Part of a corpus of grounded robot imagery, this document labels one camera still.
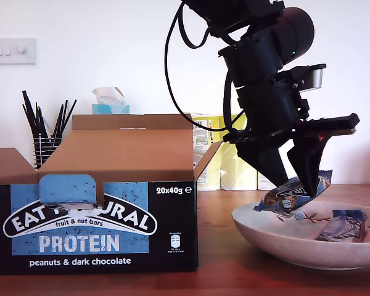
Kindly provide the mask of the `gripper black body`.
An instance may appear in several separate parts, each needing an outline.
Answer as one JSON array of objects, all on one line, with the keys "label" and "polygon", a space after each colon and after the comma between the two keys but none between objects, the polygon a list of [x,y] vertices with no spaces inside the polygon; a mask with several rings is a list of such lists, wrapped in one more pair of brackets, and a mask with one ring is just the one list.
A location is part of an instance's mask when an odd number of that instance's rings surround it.
[{"label": "gripper black body", "polygon": [[224,123],[228,134],[224,142],[287,141],[297,136],[336,136],[353,134],[360,122],[355,113],[344,117],[309,120],[310,106],[301,92],[319,89],[321,75],[279,75],[273,80],[237,90],[239,105],[247,117],[244,129],[235,129],[231,119],[231,84],[224,85]]}]

